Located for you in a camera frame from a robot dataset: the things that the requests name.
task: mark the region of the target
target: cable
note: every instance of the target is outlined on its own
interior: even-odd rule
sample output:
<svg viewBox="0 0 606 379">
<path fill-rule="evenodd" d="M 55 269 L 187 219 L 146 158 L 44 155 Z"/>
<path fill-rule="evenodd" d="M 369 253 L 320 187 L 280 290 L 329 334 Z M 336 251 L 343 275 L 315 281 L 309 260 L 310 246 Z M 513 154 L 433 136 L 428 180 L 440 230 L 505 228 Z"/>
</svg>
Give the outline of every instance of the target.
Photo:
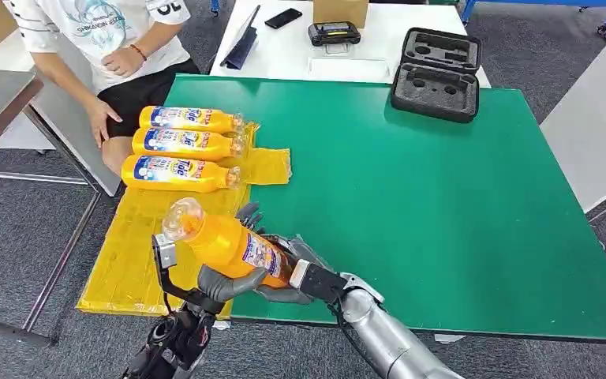
<svg viewBox="0 0 606 379">
<path fill-rule="evenodd" d="M 337 304 L 338 309 L 334 308 L 332 304 L 327 304 L 327 308 L 331 311 L 331 313 L 333 313 L 335 315 L 335 320 L 338 322 L 338 327 L 342 331 L 342 334 L 345 335 L 345 337 L 352 344 L 352 347 L 354 347 L 354 350 L 356 350 L 357 353 L 359 353 L 359 355 L 366 361 L 366 363 L 368 363 L 370 368 L 373 371 L 375 371 L 375 373 L 380 375 L 380 371 L 378 370 L 375 363 L 373 363 L 373 361 L 370 359 L 370 357 L 368 357 L 364 353 L 364 351 L 359 347 L 357 341 L 354 340 L 354 338 L 352 336 L 350 336 L 350 333 L 347 331 L 348 324 L 347 324 L 347 321 L 345 321 L 345 319 L 342 318 L 342 303 L 340 302 L 340 295 L 338 293 L 336 293 L 336 295 L 335 295 L 335 301 L 333 302 L 333 304 Z"/>
<path fill-rule="evenodd" d="M 168 313 L 173 313 L 173 310 L 170 308 L 170 304 L 168 303 L 168 294 L 166 292 L 163 293 L 163 303 L 166 305 Z"/>
</svg>

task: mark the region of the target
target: smartphone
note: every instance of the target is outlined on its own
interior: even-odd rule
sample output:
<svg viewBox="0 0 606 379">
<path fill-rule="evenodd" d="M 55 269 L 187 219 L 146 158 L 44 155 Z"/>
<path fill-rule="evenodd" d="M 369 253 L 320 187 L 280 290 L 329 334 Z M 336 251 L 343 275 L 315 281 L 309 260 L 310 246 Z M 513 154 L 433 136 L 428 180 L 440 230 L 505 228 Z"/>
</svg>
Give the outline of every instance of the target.
<svg viewBox="0 0 606 379">
<path fill-rule="evenodd" d="M 273 29 L 279 29 L 282 26 L 289 24 L 291 21 L 296 20 L 303 13 L 295 10 L 294 8 L 289 8 L 279 15 L 273 17 L 272 19 L 266 21 L 266 25 L 270 26 Z"/>
</svg>

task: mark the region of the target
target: bottle label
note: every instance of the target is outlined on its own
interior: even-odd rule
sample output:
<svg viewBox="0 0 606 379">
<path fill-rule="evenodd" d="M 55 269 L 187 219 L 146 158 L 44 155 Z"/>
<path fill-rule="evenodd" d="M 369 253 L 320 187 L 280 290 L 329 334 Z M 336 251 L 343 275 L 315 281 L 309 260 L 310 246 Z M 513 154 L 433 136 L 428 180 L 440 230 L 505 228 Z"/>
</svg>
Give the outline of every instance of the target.
<svg viewBox="0 0 606 379">
<path fill-rule="evenodd" d="M 170 152 L 180 147 L 206 148 L 209 140 L 210 133 L 208 132 L 150 128 L 145 135 L 143 146 L 146 150 L 153 152 Z"/>
<path fill-rule="evenodd" d="M 155 107 L 150 116 L 150 124 L 164 128 L 188 124 L 206 126 L 211 114 L 211 109 Z"/>
<path fill-rule="evenodd" d="M 279 276 L 282 272 L 281 253 L 252 233 L 247 234 L 247 247 L 242 254 L 242 260 L 254 267 L 265 267 L 273 276 Z"/>
<path fill-rule="evenodd" d="M 170 182 L 175 178 L 196 180 L 200 178 L 204 166 L 202 160 L 141 156 L 133 168 L 133 177 L 155 182 Z"/>
</svg>

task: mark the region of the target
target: orange bottle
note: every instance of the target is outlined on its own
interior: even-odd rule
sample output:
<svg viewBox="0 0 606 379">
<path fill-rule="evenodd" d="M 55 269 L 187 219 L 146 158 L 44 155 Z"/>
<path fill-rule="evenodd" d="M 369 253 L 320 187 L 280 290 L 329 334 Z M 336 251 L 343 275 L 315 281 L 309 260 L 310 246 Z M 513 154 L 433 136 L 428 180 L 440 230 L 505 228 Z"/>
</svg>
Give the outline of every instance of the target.
<svg viewBox="0 0 606 379">
<path fill-rule="evenodd" d="M 232 216 L 209 215 L 196 199 L 176 201 L 162 221 L 163 233 L 173 241 L 188 243 L 196 258 L 230 278 L 265 267 L 263 284 L 288 287 L 291 265 L 286 255 Z"/>
<path fill-rule="evenodd" d="M 243 119 L 239 114 L 227 114 L 218 109 L 145 107 L 140 112 L 141 128 L 175 128 L 198 132 L 242 133 Z"/>
<path fill-rule="evenodd" d="M 224 137 L 219 133 L 194 132 L 168 128 L 139 128 L 131 140 L 134 154 L 172 156 L 200 160 L 218 160 L 240 156 L 242 137 Z"/>
<path fill-rule="evenodd" d="M 224 168 L 204 160 L 168 156 L 127 156 L 122 180 L 143 190 L 207 193 L 235 188 L 240 182 L 240 167 Z"/>
</svg>

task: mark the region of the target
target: graphic t-shirt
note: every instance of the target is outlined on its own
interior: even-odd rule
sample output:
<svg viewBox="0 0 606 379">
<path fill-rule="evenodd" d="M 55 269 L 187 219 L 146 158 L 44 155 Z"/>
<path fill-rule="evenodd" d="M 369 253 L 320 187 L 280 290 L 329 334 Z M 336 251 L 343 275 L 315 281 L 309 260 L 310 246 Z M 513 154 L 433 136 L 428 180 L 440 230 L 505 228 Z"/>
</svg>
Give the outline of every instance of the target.
<svg viewBox="0 0 606 379">
<path fill-rule="evenodd" d="M 152 53 L 130 77 L 121 77 L 101 64 L 120 47 L 139 40 L 154 24 L 181 24 L 189 19 L 183 0 L 12 0 L 4 1 L 32 53 L 57 52 L 57 33 L 63 33 L 92 65 L 97 92 L 189 59 L 174 37 Z"/>
</svg>

